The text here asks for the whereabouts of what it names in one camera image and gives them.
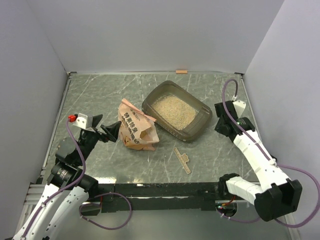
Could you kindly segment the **orange cat litter bag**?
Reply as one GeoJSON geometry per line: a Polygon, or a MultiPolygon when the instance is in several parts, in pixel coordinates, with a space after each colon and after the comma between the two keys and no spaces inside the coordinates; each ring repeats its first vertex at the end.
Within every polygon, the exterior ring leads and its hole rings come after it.
{"type": "Polygon", "coordinates": [[[121,122],[118,137],[123,144],[137,151],[155,151],[153,144],[160,140],[156,131],[156,119],[123,98],[118,107],[118,120],[121,122]]]}

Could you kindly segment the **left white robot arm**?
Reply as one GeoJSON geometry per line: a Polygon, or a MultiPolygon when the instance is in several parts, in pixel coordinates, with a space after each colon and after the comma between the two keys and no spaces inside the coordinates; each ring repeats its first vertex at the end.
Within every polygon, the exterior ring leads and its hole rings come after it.
{"type": "Polygon", "coordinates": [[[93,201],[99,195],[99,182],[86,175],[86,160],[97,142],[116,142],[121,122],[112,125],[97,125],[102,115],[70,115],[66,121],[80,129],[75,138],[71,131],[62,139],[55,153],[55,165],[50,171],[44,190],[14,240],[53,240],[59,226],[67,219],[69,212],[86,201],[93,201]]]}

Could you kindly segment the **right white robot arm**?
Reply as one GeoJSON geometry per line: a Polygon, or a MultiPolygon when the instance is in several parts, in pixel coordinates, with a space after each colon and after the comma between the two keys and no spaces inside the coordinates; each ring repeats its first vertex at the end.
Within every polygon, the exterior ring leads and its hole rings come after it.
{"type": "Polygon", "coordinates": [[[291,180],[263,146],[255,126],[247,117],[238,117],[235,101],[214,105],[218,122],[215,131],[228,137],[242,152],[259,184],[237,173],[221,176],[218,193],[223,199],[240,197],[254,205],[258,216],[268,222],[297,210],[303,187],[291,180]]]}

